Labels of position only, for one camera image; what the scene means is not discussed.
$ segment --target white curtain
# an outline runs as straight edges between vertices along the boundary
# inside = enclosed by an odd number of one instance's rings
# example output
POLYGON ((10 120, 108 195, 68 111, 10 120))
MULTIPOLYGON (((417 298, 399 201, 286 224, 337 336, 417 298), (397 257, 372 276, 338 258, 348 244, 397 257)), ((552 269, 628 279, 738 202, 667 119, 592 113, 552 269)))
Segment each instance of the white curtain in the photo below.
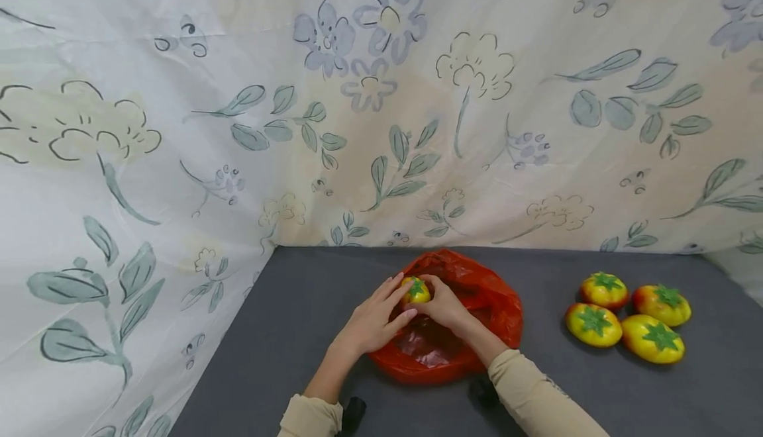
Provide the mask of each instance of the white curtain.
POLYGON ((763 0, 0 0, 0 435, 166 436, 276 244, 763 302, 762 45, 763 0))

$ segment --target plastic bag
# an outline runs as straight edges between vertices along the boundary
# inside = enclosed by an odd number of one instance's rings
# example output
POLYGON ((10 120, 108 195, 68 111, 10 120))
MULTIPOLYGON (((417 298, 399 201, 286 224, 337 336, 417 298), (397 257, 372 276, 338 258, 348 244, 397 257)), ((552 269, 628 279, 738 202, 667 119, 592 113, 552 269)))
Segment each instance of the plastic bag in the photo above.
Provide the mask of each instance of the plastic bag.
MULTIPOLYGON (((456 252, 440 250, 418 257, 403 273, 440 277, 467 310, 508 347, 520 346, 520 297, 490 269, 456 252)), ((398 305, 390 319, 401 311, 398 305)), ((466 343, 423 315, 413 318, 390 343, 368 357, 390 377, 412 385, 438 385, 485 371, 466 343)))

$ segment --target sleeve cuff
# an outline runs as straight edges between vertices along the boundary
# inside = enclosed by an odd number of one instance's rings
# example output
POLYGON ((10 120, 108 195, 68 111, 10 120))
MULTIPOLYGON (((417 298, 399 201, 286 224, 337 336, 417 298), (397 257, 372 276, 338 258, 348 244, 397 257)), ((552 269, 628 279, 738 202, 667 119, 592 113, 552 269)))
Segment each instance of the sleeve cuff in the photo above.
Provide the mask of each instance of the sleeve cuff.
POLYGON ((281 428, 299 437, 334 436, 342 430, 342 406, 295 394, 281 419, 281 428))

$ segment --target gray felt mat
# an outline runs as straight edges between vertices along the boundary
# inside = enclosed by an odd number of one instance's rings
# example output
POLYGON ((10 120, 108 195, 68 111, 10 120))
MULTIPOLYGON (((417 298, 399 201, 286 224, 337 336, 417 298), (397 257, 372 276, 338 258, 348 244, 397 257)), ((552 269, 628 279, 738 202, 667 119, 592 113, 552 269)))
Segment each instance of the gray felt mat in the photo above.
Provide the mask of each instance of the gray felt mat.
MULTIPOLYGON (((522 298, 522 352, 613 437, 759 436, 763 432, 763 308, 697 256, 454 248, 490 267, 522 298), (562 315, 581 281, 616 273, 633 290, 681 288, 693 317, 672 367, 622 346, 594 350, 568 335, 562 315)), ((171 437, 267 437, 305 388, 352 309, 413 261, 411 248, 278 248, 201 378, 171 437), (289 301, 285 291, 296 290, 289 301)), ((363 398, 357 437, 522 436, 503 408, 483 412, 468 382, 406 387, 363 358, 342 400, 363 398)))

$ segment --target yellow tomato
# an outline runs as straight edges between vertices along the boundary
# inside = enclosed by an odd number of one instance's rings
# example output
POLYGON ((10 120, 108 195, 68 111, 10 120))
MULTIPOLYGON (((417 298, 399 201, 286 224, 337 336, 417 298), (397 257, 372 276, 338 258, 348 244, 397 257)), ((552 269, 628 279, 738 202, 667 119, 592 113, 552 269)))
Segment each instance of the yellow tomato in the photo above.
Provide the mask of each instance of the yellow tomato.
POLYGON ((615 275, 598 271, 580 285, 583 301, 616 311, 628 303, 628 288, 615 275))
POLYGON ((623 336, 617 316, 597 305, 574 303, 567 308, 564 322, 572 336, 597 348, 615 346, 623 336))
POLYGON ((677 332, 648 315, 633 315, 623 320, 623 343, 636 356, 658 365, 681 361, 686 352, 677 332))
POLYGON ((400 286, 405 285, 408 281, 413 281, 413 285, 411 286, 411 289, 403 295, 401 300, 403 305, 407 305, 407 303, 426 303, 432 299, 427 284, 420 277, 405 277, 403 278, 403 281, 400 282, 400 286))
POLYGON ((679 326, 691 318, 691 307, 686 298, 674 288, 647 285, 633 292, 633 307, 642 315, 649 315, 666 323, 679 326))

